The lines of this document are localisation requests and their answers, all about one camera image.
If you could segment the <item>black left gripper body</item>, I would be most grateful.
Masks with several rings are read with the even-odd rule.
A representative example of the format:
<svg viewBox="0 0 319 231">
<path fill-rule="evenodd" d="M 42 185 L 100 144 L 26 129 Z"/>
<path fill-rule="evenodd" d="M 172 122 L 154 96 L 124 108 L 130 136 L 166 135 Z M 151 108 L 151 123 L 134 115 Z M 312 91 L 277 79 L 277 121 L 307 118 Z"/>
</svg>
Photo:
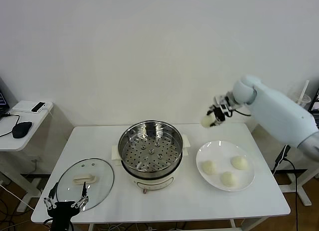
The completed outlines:
<svg viewBox="0 0 319 231">
<path fill-rule="evenodd" d="M 74 202 L 56 202 L 56 207 L 53 206 L 47 209 L 50 219 L 52 221 L 51 231 L 73 231 L 74 226 L 71 218 L 75 215 L 75 207 L 72 207 Z"/>
</svg>

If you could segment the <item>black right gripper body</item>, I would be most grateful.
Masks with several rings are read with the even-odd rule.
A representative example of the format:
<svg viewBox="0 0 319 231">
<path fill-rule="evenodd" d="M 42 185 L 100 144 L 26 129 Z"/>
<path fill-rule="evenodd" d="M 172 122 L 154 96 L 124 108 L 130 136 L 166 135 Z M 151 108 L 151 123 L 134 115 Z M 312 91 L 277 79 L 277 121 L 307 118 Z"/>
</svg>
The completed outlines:
<svg viewBox="0 0 319 231">
<path fill-rule="evenodd" d="M 216 103 L 215 106 L 219 108 L 224 115 L 231 115 L 235 111 L 235 109 L 231 107 L 227 101 Z"/>
</svg>

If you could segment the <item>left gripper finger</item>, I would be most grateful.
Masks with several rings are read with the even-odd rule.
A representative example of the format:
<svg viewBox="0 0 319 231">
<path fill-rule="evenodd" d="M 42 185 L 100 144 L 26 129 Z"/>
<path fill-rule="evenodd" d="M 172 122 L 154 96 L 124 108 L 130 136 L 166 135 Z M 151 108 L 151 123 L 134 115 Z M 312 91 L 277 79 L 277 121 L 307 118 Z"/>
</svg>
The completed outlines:
<svg viewBox="0 0 319 231">
<path fill-rule="evenodd" d="M 78 201 L 74 202 L 71 207 L 75 209 L 82 210 L 83 207 L 89 202 L 89 197 L 87 195 L 87 187 L 86 187 L 86 182 L 83 183 L 83 188 L 82 188 L 82 193 L 81 197 Z"/>
<path fill-rule="evenodd" d="M 53 188 L 50 190 L 48 197 L 43 199 L 44 204 L 46 205 L 47 209 L 56 209 L 56 204 L 54 202 L 54 197 L 56 194 L 58 183 L 56 182 Z"/>
</svg>

